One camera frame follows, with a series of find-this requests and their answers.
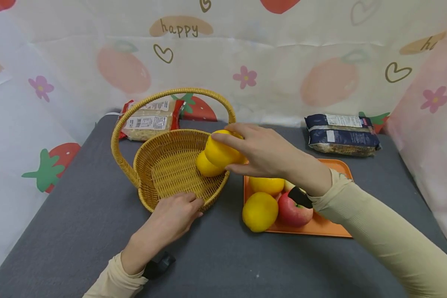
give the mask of gray tablecloth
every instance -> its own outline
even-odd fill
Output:
[[[115,122],[111,115],[99,121],[0,267],[0,298],[80,297],[149,217],[111,156]],[[208,132],[224,126],[181,124]],[[309,151],[301,129],[274,129]],[[393,142],[384,135],[380,140],[384,149],[374,158],[336,158],[363,189],[447,253],[447,241]],[[120,145],[131,162],[141,144]],[[138,297],[405,297],[389,271],[353,239],[249,232],[240,217],[242,200],[242,177],[231,175],[215,205],[167,248],[177,258],[173,268]]]

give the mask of hand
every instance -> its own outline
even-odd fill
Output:
[[[316,158],[294,147],[273,129],[245,123],[226,126],[233,135],[212,134],[215,141],[240,151],[249,164],[230,164],[227,170],[252,177],[283,178],[320,197],[331,188],[331,172]]]
[[[202,216],[199,208],[203,204],[193,193],[161,199],[121,253],[124,271],[129,275],[141,272],[161,249],[189,231],[194,220]]]

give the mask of pink flower print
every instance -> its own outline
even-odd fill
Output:
[[[50,98],[47,93],[55,90],[54,86],[48,84],[46,78],[42,75],[36,77],[35,81],[33,79],[28,79],[30,85],[35,88],[36,96],[38,98],[44,98],[48,103],[50,102]]]
[[[248,71],[246,66],[242,66],[240,67],[240,73],[234,74],[233,79],[240,81],[240,89],[245,88],[246,85],[253,87],[256,85],[256,72],[255,70]]]
[[[427,101],[422,104],[421,110],[429,108],[431,113],[437,112],[437,109],[447,102],[447,96],[444,95],[446,90],[447,87],[445,86],[439,87],[435,92],[425,89],[422,95],[424,95]]]

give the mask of red package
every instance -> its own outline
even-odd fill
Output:
[[[133,100],[127,102],[119,119],[135,104]],[[146,104],[127,119],[119,138],[147,141],[155,135],[179,129],[179,115],[183,104],[182,100],[161,100]]]

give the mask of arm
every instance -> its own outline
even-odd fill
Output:
[[[227,166],[240,175],[283,178],[312,195],[314,209],[342,224],[411,295],[447,297],[447,255],[395,211],[330,170],[271,129],[233,123],[243,136],[212,138],[240,151],[249,164]]]
[[[108,266],[83,298],[134,297],[147,282],[147,279],[142,277],[142,272],[135,275],[126,273],[121,263],[121,253],[119,253],[109,261]]]
[[[447,297],[447,255],[344,175],[332,170],[332,180],[333,186],[325,195],[310,197],[314,209],[344,226],[391,271],[409,297]]]
[[[202,216],[204,204],[195,194],[176,194],[161,199],[147,222],[134,233],[124,250],[113,257],[83,298],[131,298],[147,282],[146,264],[158,252],[189,231]]]

